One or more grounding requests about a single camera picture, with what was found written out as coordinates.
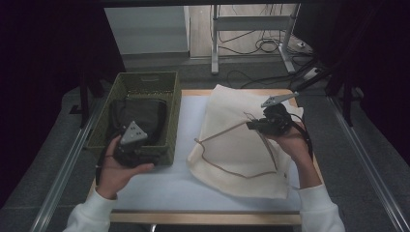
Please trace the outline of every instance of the person's right hand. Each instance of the person's right hand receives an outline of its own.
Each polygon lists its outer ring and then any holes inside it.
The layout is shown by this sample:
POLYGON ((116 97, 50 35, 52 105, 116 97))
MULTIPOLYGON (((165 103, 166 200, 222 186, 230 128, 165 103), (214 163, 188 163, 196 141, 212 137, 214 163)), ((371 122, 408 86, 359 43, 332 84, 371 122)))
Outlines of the person's right hand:
MULTIPOLYGON (((302 129, 304 125, 297 122, 302 129)), ((306 144, 301 133, 292 127, 287 134, 282 136, 273 136, 264 134, 266 138, 273 139, 277 142, 280 148, 287 153, 295 162, 310 159, 308 154, 308 145, 306 144)))

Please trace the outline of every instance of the white table surface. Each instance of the white table surface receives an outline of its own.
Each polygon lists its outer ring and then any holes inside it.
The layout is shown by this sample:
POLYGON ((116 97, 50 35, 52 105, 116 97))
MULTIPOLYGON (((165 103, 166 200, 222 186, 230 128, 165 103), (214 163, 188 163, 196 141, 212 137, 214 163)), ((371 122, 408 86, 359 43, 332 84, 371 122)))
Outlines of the white table surface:
MULTIPOLYGON (((133 177, 118 193, 114 212, 299 213, 300 198, 292 188, 287 199, 235 197, 208 187, 191 175, 186 159, 200 133, 207 100, 207 96, 182 97, 174 163, 133 177)), ((294 162, 289 176, 290 185, 298 187, 294 162)))

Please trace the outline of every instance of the gray floor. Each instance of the gray floor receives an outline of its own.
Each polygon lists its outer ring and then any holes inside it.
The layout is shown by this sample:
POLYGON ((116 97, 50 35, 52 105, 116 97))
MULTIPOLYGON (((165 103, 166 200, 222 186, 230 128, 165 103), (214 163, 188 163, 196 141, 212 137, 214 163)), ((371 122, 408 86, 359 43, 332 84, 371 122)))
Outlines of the gray floor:
MULTIPOLYGON (((129 72, 178 71, 183 89, 212 89, 216 84, 239 88, 249 78, 282 76, 286 74, 278 57, 222 59, 220 74, 211 75, 208 60, 175 59, 172 61, 126 61, 129 72)), ((286 88, 289 82, 269 85, 252 84, 248 88, 286 88)), ((324 95, 323 80, 301 93, 298 105, 305 109, 308 131, 313 141, 324 181, 329 194, 340 208, 347 231, 395 231, 384 206, 341 129, 337 117, 324 95)), ((80 115, 69 114, 79 104, 77 89, 63 98, 62 110, 33 165, 0 211, 0 231, 29 231, 64 158, 79 132, 80 115)), ((352 104, 354 130, 379 170, 382 179, 393 193, 403 213, 410 215, 410 168, 386 138, 368 120, 359 107, 352 104)), ((47 231, 61 231, 71 210, 83 202, 94 178, 95 159, 88 151, 81 151, 73 173, 58 206, 50 219, 47 231)), ((287 228, 236 226, 167 226, 158 231, 300 231, 299 226, 287 228)), ((110 231, 148 231, 148 225, 112 223, 110 231)))

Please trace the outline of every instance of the black stand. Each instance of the black stand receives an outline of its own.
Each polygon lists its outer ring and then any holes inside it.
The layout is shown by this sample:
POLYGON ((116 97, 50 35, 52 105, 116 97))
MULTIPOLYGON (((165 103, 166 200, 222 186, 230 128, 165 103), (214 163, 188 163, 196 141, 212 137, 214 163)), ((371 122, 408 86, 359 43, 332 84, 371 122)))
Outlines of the black stand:
POLYGON ((313 78, 305 81, 292 90, 293 92, 301 92, 310 85, 332 74, 333 76, 325 89, 326 94, 328 96, 335 96, 344 84, 342 114, 350 127, 352 126, 350 109, 352 101, 352 88, 354 84, 353 75, 351 73, 353 72, 354 67, 359 63, 359 56, 358 54, 356 54, 356 51, 359 47, 360 42, 362 41, 366 29, 373 21, 383 1, 384 0, 380 0, 377 3, 367 3, 366 11, 364 13, 362 21, 359 24, 359 28, 356 30, 355 36, 352 38, 351 43, 346 47, 345 52, 343 53, 342 57, 340 57, 338 62, 336 62, 332 67, 318 73, 313 78))

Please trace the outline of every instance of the green plastic basket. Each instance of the green plastic basket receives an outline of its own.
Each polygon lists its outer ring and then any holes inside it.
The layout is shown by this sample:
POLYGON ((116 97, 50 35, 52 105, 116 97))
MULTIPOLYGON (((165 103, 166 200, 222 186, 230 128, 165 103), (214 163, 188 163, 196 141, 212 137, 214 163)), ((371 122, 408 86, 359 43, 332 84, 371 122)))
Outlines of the green plastic basket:
POLYGON ((174 161, 178 118, 181 106, 181 87, 176 72, 121 72, 117 75, 103 106, 102 113, 93 128, 86 149, 97 157, 106 146, 109 126, 109 108, 113 100, 124 97, 165 100, 167 112, 165 125, 156 146, 142 146, 144 154, 160 155, 159 165, 171 165, 174 161))

